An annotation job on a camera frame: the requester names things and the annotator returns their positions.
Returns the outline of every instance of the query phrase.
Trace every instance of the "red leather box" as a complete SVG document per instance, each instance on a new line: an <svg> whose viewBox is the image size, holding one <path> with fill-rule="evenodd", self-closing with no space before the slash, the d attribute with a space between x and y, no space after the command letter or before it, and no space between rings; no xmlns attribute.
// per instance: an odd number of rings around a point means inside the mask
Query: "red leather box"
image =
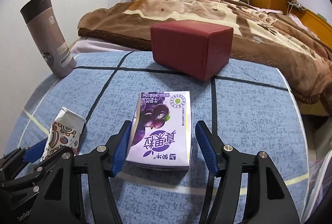
<svg viewBox="0 0 332 224"><path fill-rule="evenodd" d="M151 27L153 59L202 81L229 61L233 28L195 20L179 20Z"/></svg>

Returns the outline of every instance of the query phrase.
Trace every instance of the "silver bolt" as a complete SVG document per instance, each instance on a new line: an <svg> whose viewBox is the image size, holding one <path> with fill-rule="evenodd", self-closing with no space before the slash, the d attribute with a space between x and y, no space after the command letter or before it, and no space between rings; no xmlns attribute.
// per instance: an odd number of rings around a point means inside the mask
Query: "silver bolt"
<svg viewBox="0 0 332 224"><path fill-rule="evenodd" d="M97 151L98 152L104 152L106 150L106 146L105 145L100 145L97 147Z"/></svg>
<svg viewBox="0 0 332 224"><path fill-rule="evenodd" d="M62 158L63 159L68 159L68 158L70 158L70 153L64 153L63 155L62 155Z"/></svg>
<svg viewBox="0 0 332 224"><path fill-rule="evenodd" d="M224 146L224 150L227 151L227 152L230 152L230 151L233 151L233 147L231 145L226 144Z"/></svg>
<svg viewBox="0 0 332 224"><path fill-rule="evenodd" d="M259 156L260 156L261 158L263 158L263 159L266 159L266 158L268 157L268 154L265 153L265 152L263 152L263 151L261 151L261 152L259 152Z"/></svg>

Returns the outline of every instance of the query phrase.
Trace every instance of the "tumbler lid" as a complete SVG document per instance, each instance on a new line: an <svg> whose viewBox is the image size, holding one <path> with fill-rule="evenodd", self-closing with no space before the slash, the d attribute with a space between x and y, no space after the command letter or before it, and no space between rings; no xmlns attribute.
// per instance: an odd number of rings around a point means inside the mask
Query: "tumbler lid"
<svg viewBox="0 0 332 224"><path fill-rule="evenodd" d="M21 14L25 23L28 23L50 7L52 7L51 0L31 0L22 7Z"/></svg>

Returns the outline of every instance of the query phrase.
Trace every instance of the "thermos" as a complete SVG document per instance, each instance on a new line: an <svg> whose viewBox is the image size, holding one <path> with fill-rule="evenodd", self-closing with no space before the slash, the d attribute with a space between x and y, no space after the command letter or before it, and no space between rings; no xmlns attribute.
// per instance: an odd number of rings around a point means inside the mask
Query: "thermos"
<svg viewBox="0 0 332 224"><path fill-rule="evenodd" d="M58 79L69 75L76 61L55 19L51 0L31 0L21 9L34 42Z"/></svg>

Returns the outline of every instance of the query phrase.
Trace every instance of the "fleece blanket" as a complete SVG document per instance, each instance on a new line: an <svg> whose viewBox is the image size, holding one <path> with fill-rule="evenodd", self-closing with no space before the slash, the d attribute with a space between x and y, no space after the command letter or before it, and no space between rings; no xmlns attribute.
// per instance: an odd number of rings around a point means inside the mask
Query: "fleece blanket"
<svg viewBox="0 0 332 224"><path fill-rule="evenodd" d="M281 14L229 0L136 0L85 14L78 34L150 51L151 25L184 19L233 27L232 58L277 67L297 100L320 99L332 114L332 50Z"/></svg>

